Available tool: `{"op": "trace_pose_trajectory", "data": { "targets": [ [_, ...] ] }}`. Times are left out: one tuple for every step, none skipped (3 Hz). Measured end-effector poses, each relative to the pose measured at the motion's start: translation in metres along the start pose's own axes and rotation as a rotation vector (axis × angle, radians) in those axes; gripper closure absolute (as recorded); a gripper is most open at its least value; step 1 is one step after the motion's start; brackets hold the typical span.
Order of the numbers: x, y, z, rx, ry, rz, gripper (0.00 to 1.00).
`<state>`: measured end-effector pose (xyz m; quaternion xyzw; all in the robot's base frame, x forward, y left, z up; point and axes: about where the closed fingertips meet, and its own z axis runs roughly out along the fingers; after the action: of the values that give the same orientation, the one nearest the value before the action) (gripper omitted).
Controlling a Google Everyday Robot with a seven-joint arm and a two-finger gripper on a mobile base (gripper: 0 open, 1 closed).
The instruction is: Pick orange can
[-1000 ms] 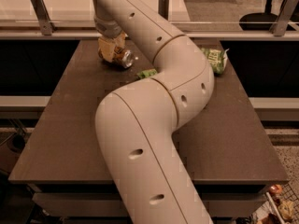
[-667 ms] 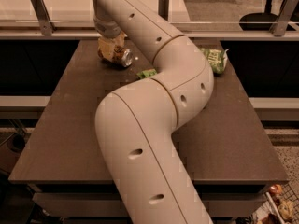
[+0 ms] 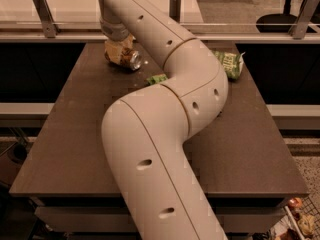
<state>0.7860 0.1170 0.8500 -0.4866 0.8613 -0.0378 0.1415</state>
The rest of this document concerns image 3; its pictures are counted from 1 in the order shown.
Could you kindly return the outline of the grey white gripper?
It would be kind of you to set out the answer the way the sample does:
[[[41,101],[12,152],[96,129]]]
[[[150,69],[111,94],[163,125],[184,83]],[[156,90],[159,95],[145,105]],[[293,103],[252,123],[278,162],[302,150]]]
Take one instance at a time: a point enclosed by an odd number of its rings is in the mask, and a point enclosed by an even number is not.
[[[100,26],[103,34],[107,36],[109,39],[111,39],[107,40],[104,43],[105,58],[111,63],[120,64],[122,45],[125,48],[132,49],[134,36],[130,34],[128,29],[122,23],[122,21],[117,17],[101,17]]]

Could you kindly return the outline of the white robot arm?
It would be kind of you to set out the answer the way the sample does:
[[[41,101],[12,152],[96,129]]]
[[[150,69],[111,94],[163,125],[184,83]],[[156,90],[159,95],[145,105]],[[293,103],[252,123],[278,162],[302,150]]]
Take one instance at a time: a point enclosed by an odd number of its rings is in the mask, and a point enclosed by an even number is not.
[[[101,126],[107,161],[142,240],[227,240],[183,150],[223,110],[228,80],[221,63],[149,1],[99,2],[105,34],[132,34],[168,76],[118,99]]]

